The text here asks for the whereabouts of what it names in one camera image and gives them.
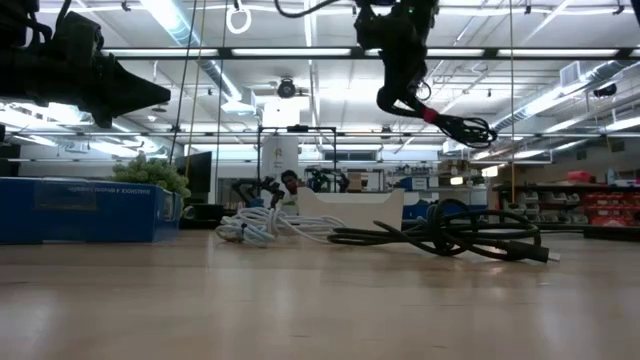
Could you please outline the blue game controller box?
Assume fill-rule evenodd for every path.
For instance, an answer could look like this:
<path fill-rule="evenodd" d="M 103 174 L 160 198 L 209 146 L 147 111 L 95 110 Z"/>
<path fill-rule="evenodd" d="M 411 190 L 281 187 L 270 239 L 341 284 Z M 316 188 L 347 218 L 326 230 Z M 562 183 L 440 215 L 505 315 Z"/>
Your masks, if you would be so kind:
<path fill-rule="evenodd" d="M 152 243 L 177 232 L 181 205 L 156 185 L 0 177 L 0 245 Z"/>

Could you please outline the shelf with red bins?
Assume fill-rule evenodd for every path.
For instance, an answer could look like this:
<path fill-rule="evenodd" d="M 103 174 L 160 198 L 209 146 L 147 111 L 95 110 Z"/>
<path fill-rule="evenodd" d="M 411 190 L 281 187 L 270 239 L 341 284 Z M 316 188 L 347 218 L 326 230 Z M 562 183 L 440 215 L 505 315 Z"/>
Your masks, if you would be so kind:
<path fill-rule="evenodd" d="M 563 182 L 510 183 L 492 187 L 497 208 L 538 224 L 609 227 L 640 226 L 640 182 L 598 183 L 590 173 L 574 171 Z"/>

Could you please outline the black monitor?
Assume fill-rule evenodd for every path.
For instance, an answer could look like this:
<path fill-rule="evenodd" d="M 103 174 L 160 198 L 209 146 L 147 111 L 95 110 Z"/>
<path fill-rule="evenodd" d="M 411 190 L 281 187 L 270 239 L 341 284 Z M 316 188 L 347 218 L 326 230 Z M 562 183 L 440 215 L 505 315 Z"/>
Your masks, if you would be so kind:
<path fill-rule="evenodd" d="M 212 153 L 177 157 L 174 164 L 177 172 L 188 179 L 187 189 L 191 196 L 187 198 L 187 202 L 207 203 L 211 191 Z"/>

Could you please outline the green artificial plant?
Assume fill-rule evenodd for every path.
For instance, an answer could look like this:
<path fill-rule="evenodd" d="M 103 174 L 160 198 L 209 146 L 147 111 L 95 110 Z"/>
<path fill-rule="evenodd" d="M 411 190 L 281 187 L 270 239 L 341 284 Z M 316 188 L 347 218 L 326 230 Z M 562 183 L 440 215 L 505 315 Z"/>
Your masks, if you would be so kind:
<path fill-rule="evenodd" d="M 169 192 L 189 198 L 189 180 L 178 173 L 178 169 L 166 159 L 151 158 L 140 154 L 127 164 L 118 163 L 112 168 L 110 181 L 155 185 Z"/>

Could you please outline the white plastic bin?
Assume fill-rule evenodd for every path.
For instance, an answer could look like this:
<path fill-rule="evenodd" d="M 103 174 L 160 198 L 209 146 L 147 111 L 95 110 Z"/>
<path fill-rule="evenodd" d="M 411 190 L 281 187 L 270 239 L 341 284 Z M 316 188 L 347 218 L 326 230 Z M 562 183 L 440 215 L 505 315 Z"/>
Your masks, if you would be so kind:
<path fill-rule="evenodd" d="M 347 227 L 377 230 L 375 221 L 400 228 L 404 191 L 391 193 L 315 193 L 298 189 L 298 208 L 302 216 L 331 216 Z"/>

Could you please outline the person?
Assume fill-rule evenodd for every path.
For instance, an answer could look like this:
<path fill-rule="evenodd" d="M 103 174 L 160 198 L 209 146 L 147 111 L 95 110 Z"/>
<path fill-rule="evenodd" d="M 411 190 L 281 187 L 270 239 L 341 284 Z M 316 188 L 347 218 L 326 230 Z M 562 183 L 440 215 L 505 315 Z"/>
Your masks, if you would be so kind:
<path fill-rule="evenodd" d="M 297 216 L 299 214 L 298 175 L 293 170 L 286 170 L 281 174 L 281 182 L 286 191 L 280 200 L 280 208 L 288 215 Z"/>

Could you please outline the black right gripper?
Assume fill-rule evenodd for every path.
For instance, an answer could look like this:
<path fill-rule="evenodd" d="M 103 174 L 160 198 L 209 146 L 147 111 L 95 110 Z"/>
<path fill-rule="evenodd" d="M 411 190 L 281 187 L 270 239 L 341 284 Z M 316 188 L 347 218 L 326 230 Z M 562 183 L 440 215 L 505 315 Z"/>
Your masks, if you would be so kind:
<path fill-rule="evenodd" d="M 379 108 L 393 108 L 406 91 L 400 60 L 387 49 L 415 47 L 424 49 L 430 30 L 439 14 L 439 0 L 355 0 L 359 13 L 354 28 L 356 40 L 364 50 L 381 49 L 384 83 L 377 93 Z M 426 99 L 425 51 L 410 57 L 409 93 Z"/>

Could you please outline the black table frame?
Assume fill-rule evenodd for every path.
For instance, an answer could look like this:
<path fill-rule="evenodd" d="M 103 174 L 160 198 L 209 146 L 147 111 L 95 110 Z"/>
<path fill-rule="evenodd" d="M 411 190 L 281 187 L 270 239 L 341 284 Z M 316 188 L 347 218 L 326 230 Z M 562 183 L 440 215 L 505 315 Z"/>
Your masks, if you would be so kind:
<path fill-rule="evenodd" d="M 538 224 L 541 231 L 579 232 L 584 238 L 640 243 L 640 227 L 580 224 Z"/>

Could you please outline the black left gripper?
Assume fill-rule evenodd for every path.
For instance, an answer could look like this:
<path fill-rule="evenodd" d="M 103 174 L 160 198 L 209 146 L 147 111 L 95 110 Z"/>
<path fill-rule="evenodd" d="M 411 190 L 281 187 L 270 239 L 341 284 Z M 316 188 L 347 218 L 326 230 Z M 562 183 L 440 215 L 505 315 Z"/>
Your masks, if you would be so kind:
<path fill-rule="evenodd" d="M 102 55 L 103 44 L 101 26 L 76 12 L 51 29 L 26 13 L 0 10 L 0 97 L 76 105 L 99 128 L 171 99 L 169 89 Z"/>

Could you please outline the overhead light bar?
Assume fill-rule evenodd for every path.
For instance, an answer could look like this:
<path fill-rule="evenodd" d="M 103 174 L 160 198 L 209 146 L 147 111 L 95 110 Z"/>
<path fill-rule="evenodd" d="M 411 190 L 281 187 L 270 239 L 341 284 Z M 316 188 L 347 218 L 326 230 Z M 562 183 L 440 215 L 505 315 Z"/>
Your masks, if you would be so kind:
<path fill-rule="evenodd" d="M 122 60 L 371 60 L 379 56 L 377 49 L 359 47 L 204 47 L 200 48 L 106 48 Z M 426 51 L 427 60 L 632 60 L 640 61 L 640 48 L 472 48 L 433 47 Z"/>

